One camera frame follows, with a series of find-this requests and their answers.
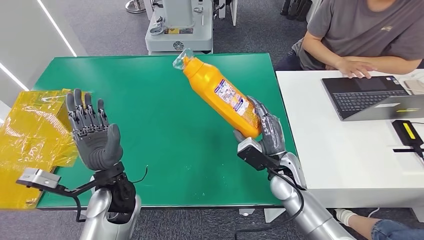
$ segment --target laptop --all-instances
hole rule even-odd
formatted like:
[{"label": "laptop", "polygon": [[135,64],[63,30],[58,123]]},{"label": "laptop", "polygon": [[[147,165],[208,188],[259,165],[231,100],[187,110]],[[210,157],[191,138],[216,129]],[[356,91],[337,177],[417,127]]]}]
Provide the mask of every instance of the laptop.
[{"label": "laptop", "polygon": [[342,121],[424,118],[424,95],[409,95],[394,76],[323,78]]}]

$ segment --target plastic bottle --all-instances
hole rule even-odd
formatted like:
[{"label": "plastic bottle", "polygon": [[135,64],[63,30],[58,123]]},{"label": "plastic bottle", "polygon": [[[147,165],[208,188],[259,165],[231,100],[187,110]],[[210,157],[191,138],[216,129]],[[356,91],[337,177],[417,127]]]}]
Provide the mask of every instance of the plastic bottle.
[{"label": "plastic bottle", "polygon": [[194,57],[190,49],[182,51],[172,65],[182,70],[191,88],[233,128],[245,137],[255,138],[261,133],[261,123],[254,105],[218,68]]}]

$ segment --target jeans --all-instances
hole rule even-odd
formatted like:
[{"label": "jeans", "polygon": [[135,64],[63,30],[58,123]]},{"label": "jeans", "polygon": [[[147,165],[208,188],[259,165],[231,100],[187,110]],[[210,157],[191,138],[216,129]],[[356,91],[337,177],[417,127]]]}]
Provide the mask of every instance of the jeans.
[{"label": "jeans", "polygon": [[372,240],[424,240],[424,229],[412,229],[392,220],[380,220],[372,228]]},{"label": "jeans", "polygon": [[291,50],[274,66],[274,71],[303,71],[301,60],[296,55],[295,51]]},{"label": "jeans", "polygon": [[421,61],[416,69],[424,69],[424,60]]}]

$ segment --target robotic finger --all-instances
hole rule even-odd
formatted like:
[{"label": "robotic finger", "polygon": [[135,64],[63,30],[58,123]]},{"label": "robotic finger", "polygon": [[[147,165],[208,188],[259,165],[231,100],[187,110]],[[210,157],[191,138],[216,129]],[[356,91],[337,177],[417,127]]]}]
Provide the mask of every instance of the robotic finger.
[{"label": "robotic finger", "polygon": [[90,95],[90,93],[86,93],[84,95],[84,101],[85,101],[85,112],[87,113],[88,117],[91,120],[92,123],[92,127],[94,128],[95,131],[100,131],[100,125],[99,125],[99,121],[98,121],[98,117],[97,114],[94,112],[93,110],[93,104],[92,104],[92,96]]}]

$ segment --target green tabletop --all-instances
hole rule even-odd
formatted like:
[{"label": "green tabletop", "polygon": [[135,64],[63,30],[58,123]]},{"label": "green tabletop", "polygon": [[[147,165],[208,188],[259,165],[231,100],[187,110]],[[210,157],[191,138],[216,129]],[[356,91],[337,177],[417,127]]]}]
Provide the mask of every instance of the green tabletop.
[{"label": "green tabletop", "polygon": [[[215,65],[242,93],[262,101],[281,119],[286,147],[295,152],[280,89],[268,54],[198,56]],[[122,162],[144,207],[279,205],[266,171],[237,157],[232,127],[172,67],[176,56],[57,57],[34,90],[80,88],[104,99],[109,121],[119,125]],[[80,159],[58,167],[72,189],[93,174]],[[86,206],[91,193],[80,195]],[[37,207],[74,207],[72,198],[44,193]]]}]

